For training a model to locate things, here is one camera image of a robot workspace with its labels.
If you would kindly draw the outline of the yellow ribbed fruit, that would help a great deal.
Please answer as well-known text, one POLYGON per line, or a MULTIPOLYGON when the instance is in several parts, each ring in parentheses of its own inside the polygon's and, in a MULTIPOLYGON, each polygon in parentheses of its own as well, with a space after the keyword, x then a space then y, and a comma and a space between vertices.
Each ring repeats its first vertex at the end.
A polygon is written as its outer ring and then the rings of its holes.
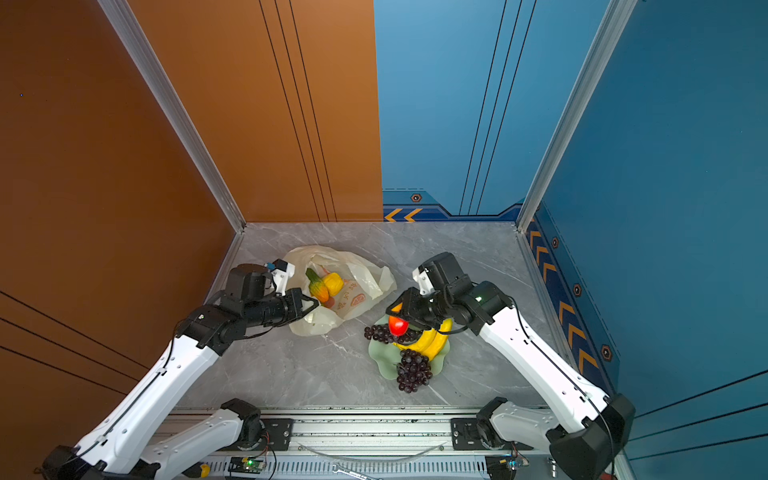
POLYGON ((338 295, 345 285, 343 278, 338 273, 329 273, 322 278, 322 281, 331 297, 338 295))

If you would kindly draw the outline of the small purple grape bunch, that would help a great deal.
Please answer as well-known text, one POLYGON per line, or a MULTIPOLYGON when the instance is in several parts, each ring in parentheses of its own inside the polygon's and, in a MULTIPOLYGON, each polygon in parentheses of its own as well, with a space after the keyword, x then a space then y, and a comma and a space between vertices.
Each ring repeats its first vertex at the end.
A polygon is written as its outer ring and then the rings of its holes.
POLYGON ((394 335, 387 325, 372 325, 364 328, 364 337, 367 340, 378 341, 383 344, 398 343, 402 345, 410 345, 416 343, 421 333, 416 330, 408 329, 403 335, 394 335))

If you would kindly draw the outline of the large purple grape bunch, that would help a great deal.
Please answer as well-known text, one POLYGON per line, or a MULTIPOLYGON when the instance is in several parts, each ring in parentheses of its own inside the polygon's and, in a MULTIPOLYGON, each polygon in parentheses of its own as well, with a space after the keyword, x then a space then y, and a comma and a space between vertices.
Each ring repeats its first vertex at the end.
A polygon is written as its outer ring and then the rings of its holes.
POLYGON ((396 370, 398 388, 405 393, 414 393, 420 387, 427 386, 433 377, 429 358, 410 349, 400 352, 396 370))

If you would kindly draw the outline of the translucent plastic bag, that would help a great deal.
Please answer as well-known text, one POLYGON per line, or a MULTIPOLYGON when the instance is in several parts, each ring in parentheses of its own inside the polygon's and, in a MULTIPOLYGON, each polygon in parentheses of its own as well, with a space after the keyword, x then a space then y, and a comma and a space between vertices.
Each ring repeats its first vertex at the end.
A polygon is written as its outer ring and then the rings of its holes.
POLYGON ((284 259, 295 266, 288 282, 320 306, 290 325, 302 336, 324 335, 369 311, 397 287, 390 269, 347 251, 320 245, 297 247, 284 259))

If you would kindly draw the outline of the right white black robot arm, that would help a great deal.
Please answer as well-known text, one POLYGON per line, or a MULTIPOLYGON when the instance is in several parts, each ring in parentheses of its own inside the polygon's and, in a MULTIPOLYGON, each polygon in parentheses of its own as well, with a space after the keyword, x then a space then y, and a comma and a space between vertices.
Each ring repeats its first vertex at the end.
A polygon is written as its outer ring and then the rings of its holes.
POLYGON ((527 323, 516 301, 489 281, 474 282, 455 256, 444 252, 413 272, 387 315, 415 330, 438 332, 452 320, 497 350, 534 387, 546 406, 519 407, 497 397, 476 415, 481 441, 491 449, 518 444, 546 450, 571 479, 614 474, 629 440, 635 407, 608 395, 558 355, 527 323))

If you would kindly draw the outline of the red apple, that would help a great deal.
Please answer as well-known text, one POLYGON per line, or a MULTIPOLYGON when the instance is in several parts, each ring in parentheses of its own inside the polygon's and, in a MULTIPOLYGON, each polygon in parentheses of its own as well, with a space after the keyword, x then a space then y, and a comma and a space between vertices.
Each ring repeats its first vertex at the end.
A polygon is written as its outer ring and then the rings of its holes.
POLYGON ((390 316, 388 319, 388 328, 394 337, 401 337, 408 332, 409 323, 401 318, 390 316))

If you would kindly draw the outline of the small orange mango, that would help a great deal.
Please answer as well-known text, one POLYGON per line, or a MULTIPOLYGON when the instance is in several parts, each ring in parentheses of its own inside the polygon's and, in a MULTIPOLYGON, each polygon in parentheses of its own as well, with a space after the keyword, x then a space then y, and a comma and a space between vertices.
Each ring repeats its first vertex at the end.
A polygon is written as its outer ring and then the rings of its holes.
POLYGON ((312 268, 307 268, 305 274, 309 280, 310 295, 321 304, 328 302, 332 295, 323 279, 312 268))

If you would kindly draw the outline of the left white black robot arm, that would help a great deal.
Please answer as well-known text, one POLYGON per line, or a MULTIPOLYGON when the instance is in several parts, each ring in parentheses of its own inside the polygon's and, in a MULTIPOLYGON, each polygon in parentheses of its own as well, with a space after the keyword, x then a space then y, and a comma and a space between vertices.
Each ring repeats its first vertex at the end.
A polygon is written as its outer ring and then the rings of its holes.
POLYGON ((266 441, 258 407, 240 399, 223 403, 196 425, 152 444, 152 436, 197 379, 233 343, 265 335, 320 307, 288 283, 294 265, 278 259, 241 264, 225 286, 174 329, 158 361, 125 399, 73 447, 58 446, 43 461, 45 479, 200 478, 203 459, 223 447, 247 450, 266 441))

